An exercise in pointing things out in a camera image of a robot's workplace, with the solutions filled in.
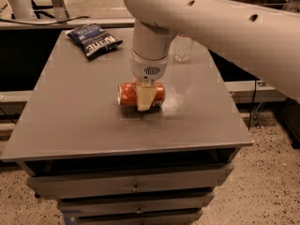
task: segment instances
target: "screw hole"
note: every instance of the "screw hole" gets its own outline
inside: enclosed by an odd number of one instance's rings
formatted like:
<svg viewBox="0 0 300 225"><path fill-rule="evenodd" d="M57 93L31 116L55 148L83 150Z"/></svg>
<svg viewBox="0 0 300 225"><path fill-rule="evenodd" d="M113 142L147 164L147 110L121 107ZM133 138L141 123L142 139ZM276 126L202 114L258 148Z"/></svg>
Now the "screw hole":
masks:
<svg viewBox="0 0 300 225"><path fill-rule="evenodd" d="M187 3L187 6L192 7L195 3L195 0L191 0Z"/></svg>
<svg viewBox="0 0 300 225"><path fill-rule="evenodd" d="M257 14L253 14L252 16L250 16L248 19L252 22L255 22L258 19L259 15Z"/></svg>

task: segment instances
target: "drawer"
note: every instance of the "drawer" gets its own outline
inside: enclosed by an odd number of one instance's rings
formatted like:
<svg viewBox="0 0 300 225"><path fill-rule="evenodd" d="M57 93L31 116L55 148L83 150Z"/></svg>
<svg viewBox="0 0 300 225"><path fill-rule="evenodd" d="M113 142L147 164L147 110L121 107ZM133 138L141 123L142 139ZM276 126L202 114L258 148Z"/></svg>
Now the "drawer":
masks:
<svg viewBox="0 0 300 225"><path fill-rule="evenodd" d="M102 172L31 177L27 185L46 199L95 197L114 194L220 186L233 165L213 164L144 171Z"/></svg>
<svg viewBox="0 0 300 225"><path fill-rule="evenodd" d="M200 189L151 192L58 202L58 209L69 218L110 214L143 214L162 210L202 208L214 198Z"/></svg>
<svg viewBox="0 0 300 225"><path fill-rule="evenodd" d="M198 220L203 212L199 209L176 210L142 215L119 215L104 217L82 217L76 219L78 225L161 225L190 224Z"/></svg>

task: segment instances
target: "clear glass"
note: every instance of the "clear glass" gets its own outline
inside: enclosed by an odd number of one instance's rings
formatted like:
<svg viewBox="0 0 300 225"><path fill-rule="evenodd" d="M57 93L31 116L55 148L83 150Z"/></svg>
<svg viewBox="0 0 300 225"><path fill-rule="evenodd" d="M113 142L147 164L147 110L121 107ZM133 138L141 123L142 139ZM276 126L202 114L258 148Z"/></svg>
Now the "clear glass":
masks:
<svg viewBox="0 0 300 225"><path fill-rule="evenodd" d="M175 61L186 63L190 59L193 48L193 39L183 33L178 33L173 44L173 54Z"/></svg>

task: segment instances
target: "floor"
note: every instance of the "floor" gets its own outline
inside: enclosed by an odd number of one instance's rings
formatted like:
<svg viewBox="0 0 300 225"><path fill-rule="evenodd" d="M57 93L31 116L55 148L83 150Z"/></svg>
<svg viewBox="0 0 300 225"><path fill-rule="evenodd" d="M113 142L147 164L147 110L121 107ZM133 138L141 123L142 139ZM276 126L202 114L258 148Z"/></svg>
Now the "floor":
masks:
<svg viewBox="0 0 300 225"><path fill-rule="evenodd" d="M248 114L242 112L246 123ZM193 225L300 224L300 150L293 150L288 131L269 108L260 115L262 128L250 127L255 141L234 159L234 170ZM3 149L14 125L0 124ZM9 225L63 225L56 202L36 199L26 186L28 175L0 166L0 218Z"/></svg>

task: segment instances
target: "gray tabletop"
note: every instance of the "gray tabletop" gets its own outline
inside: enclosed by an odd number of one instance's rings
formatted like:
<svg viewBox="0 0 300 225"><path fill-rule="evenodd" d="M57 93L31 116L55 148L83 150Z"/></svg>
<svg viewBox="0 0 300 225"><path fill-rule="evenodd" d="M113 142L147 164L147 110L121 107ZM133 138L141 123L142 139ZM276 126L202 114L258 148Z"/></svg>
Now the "gray tabletop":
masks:
<svg viewBox="0 0 300 225"><path fill-rule="evenodd" d="M132 82L132 28L107 29L124 40L88 61L62 32L1 157L4 161L77 158L241 147L245 123L209 52L194 43L191 60L170 57L160 110L117 103L118 84Z"/></svg>

